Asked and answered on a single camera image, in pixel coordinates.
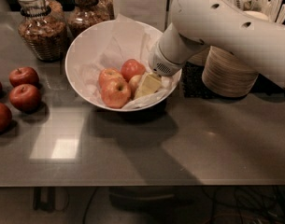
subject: bowl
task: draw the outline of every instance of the bowl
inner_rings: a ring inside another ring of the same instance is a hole
[[[101,23],[95,24],[94,26],[88,28],[80,35],[78,35],[76,39],[74,39],[66,53],[65,58],[65,72],[70,85],[75,90],[75,92],[84,100],[91,103],[92,105],[107,110],[117,112],[132,112],[150,108],[154,105],[159,104],[161,101],[167,98],[178,85],[181,77],[181,71],[178,71],[172,77],[162,77],[163,80],[164,78],[172,78],[172,85],[167,87],[162,97],[158,99],[150,99],[149,102],[146,102],[143,105],[126,105],[123,108],[117,109],[110,108],[102,102],[96,77],[98,77],[97,73],[99,74],[100,70],[105,67],[98,65],[97,62],[94,63],[92,61],[97,61],[97,59],[102,56],[104,52],[108,52],[108,49],[110,47],[109,44],[113,36],[113,29],[115,24],[114,22],[114,20],[103,21]],[[150,38],[148,46],[152,47],[162,35],[161,31],[152,26],[149,26],[146,23],[139,21],[133,22],[139,24],[140,27],[142,27],[144,30],[144,33]],[[146,66],[147,70],[150,70],[147,62],[144,62],[143,64]],[[120,69],[121,63],[116,63],[115,65],[110,64],[109,66],[114,66]]]

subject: white bowl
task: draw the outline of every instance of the white bowl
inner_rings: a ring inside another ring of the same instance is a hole
[[[155,44],[155,42],[161,37],[162,32],[153,28],[146,23],[135,21],[138,24],[141,24],[144,28],[144,32],[150,36],[150,43]],[[173,75],[173,85],[168,91],[164,94],[162,98],[154,101],[151,104],[147,104],[141,107],[135,108],[110,108],[107,107],[100,99],[96,99],[93,96],[99,95],[98,84],[97,82],[90,83],[90,87],[87,87],[83,84],[82,78],[75,72],[76,65],[80,64],[89,64],[91,60],[100,56],[111,40],[112,29],[114,26],[114,21],[104,21],[98,23],[84,32],[82,32],[70,45],[65,59],[65,71],[69,83],[73,89],[77,92],[79,96],[88,101],[89,103],[96,105],[98,107],[113,110],[118,112],[131,112],[146,109],[154,105],[159,104],[162,100],[168,97],[169,94],[175,89],[180,81],[181,71]]]

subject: gray table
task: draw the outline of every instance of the gray table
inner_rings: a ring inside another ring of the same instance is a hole
[[[0,13],[0,102],[13,113],[0,135],[1,186],[285,184],[285,97],[184,98],[181,84],[151,110],[115,113],[72,90],[64,62],[42,63],[17,34],[20,13]],[[8,101],[9,72],[33,66],[42,107]]]

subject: floor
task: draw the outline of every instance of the floor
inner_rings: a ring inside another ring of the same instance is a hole
[[[81,187],[54,190],[55,205],[47,211],[34,209],[33,188],[0,188],[0,224],[285,223],[274,187]],[[167,199],[172,197],[167,193],[172,193],[174,198]],[[46,188],[42,189],[41,202],[47,202]]]

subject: countertop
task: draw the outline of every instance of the countertop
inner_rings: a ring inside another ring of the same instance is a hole
[[[132,113],[88,104],[64,60],[42,63],[17,33],[18,12],[0,12],[0,79],[13,122],[0,134],[0,187],[285,184],[285,96],[185,98]],[[42,106],[23,114],[8,101],[9,72],[34,67]]]

